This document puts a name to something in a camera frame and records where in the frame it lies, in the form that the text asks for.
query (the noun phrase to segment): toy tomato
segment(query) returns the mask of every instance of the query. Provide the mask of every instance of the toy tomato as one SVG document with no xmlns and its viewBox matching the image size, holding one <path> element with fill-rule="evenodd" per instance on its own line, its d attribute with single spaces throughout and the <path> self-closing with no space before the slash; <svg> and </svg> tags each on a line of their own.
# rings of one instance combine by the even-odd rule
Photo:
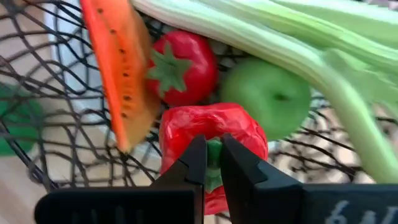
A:
<svg viewBox="0 0 398 224">
<path fill-rule="evenodd" d="M 194 105 L 214 90 L 216 57 L 205 38 L 176 30 L 165 34 L 153 48 L 147 84 L 166 103 Z"/>
</svg>

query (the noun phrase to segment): green apple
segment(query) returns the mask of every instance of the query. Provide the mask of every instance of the green apple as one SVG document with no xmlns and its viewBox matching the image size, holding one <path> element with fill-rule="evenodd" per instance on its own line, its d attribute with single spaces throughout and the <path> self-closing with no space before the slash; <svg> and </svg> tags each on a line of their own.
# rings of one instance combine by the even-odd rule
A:
<svg viewBox="0 0 398 224">
<path fill-rule="evenodd" d="M 247 58 L 221 83 L 221 100 L 241 105 L 264 129 L 267 140 L 296 131 L 308 116 L 311 91 L 298 75 L 259 58 Z"/>
</svg>

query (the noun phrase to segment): wire basket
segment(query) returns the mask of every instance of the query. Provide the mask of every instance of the wire basket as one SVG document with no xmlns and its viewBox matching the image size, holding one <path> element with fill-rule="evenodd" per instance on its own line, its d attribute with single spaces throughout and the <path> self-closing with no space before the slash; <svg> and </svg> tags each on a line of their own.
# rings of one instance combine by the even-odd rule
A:
<svg viewBox="0 0 398 224">
<path fill-rule="evenodd" d="M 10 122 L 4 119 L 8 114 L 13 114 L 14 110 L 0 114 L 1 136 L 27 166 L 29 177 L 42 184 L 47 191 L 62 187 L 146 185 L 154 181 L 160 167 L 160 118 L 140 150 L 129 155 L 119 153 L 113 140 L 102 86 L 92 81 L 100 80 L 100 74 L 88 42 L 80 8 L 69 1 L 56 0 L 0 2 L 0 6 L 5 9 L 5 13 L 0 15 L 0 22 L 7 21 L 14 30 L 0 34 L 0 46 L 12 40 L 21 42 L 18 45 L 20 48 L 15 49 L 13 54 L 1 55 L 0 52 L 0 82 L 11 82 L 29 91 L 27 96 L 15 93 L 0 100 L 11 103 L 14 105 L 11 108 L 15 109 L 28 105 L 29 100 L 34 99 L 45 105 L 46 109 L 44 115 L 30 114 L 30 122 Z M 49 25 L 32 14 L 38 11 L 51 15 L 52 24 Z M 144 14 L 141 16 L 153 41 L 172 29 L 154 18 Z M 74 26 L 73 32 L 62 31 L 59 27 L 61 22 Z M 46 36 L 46 41 L 33 44 L 31 38 L 40 35 Z M 214 40 L 210 42 L 222 74 L 237 61 L 248 56 L 225 44 Z M 43 57 L 42 51 L 48 48 L 52 57 Z M 73 60 L 65 61 L 63 55 L 66 50 L 74 56 Z M 18 61 L 26 60 L 27 57 L 34 58 L 34 63 L 23 67 L 15 66 Z M 70 85 L 71 79 L 79 83 L 78 88 Z M 76 107 L 85 101 L 95 102 L 96 106 L 88 103 L 86 108 Z M 398 122 L 383 115 L 378 116 L 377 120 L 384 132 L 391 137 Z M 33 127 L 41 135 L 37 138 L 15 136 L 8 131 L 11 126 Z M 94 129 L 100 129 L 102 134 L 91 136 L 88 130 Z M 56 131 L 61 131 L 66 141 L 47 137 L 49 133 Z M 20 147 L 23 141 L 36 142 L 36 150 L 24 152 Z M 333 108 L 315 91 L 312 108 L 302 128 L 288 138 L 274 142 L 269 157 L 269 162 L 303 182 L 372 182 L 361 168 Z M 54 174 L 54 163 L 64 164 L 65 171 L 62 175 Z M 220 219 L 228 219 L 228 216 L 217 214 L 216 222 Z"/>
</svg>

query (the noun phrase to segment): celery stalk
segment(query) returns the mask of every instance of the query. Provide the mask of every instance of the celery stalk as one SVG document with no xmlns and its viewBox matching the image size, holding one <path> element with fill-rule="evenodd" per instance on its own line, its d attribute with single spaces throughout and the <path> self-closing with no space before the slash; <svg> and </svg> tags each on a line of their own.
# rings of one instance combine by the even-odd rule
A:
<svg viewBox="0 0 398 224">
<path fill-rule="evenodd" d="M 270 0 L 198 0 L 232 16 L 261 22 L 272 29 L 324 48 L 336 48 L 383 70 L 398 70 L 398 50 L 348 29 Z"/>
<path fill-rule="evenodd" d="M 367 102 L 337 69 L 327 64 L 321 51 L 198 1 L 133 0 L 133 4 L 138 10 L 168 25 L 232 45 L 306 79 L 333 105 L 365 170 L 379 183 L 398 183 L 398 160 L 391 144 L 379 131 Z M 285 19 L 287 14 L 282 14 L 273 14 L 271 18 L 277 21 L 276 24 L 278 21 L 294 22 Z M 373 54 L 381 60 L 380 55 Z"/>
<path fill-rule="evenodd" d="M 350 0 L 271 0 L 398 48 L 398 12 Z"/>
</svg>

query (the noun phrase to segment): toy bell pepper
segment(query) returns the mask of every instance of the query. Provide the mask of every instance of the toy bell pepper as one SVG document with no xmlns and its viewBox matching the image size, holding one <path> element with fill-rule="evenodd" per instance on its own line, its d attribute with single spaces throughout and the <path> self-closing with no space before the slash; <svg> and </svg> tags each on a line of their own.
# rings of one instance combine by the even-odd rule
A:
<svg viewBox="0 0 398 224">
<path fill-rule="evenodd" d="M 218 138 L 225 133 L 230 133 L 261 159 L 267 159 L 268 148 L 264 131 L 235 103 L 172 108 L 163 114 L 160 124 L 159 142 L 163 152 L 161 174 L 182 155 L 196 135 L 204 134 L 208 140 L 205 215 L 228 210 L 219 166 L 222 144 Z"/>
</svg>

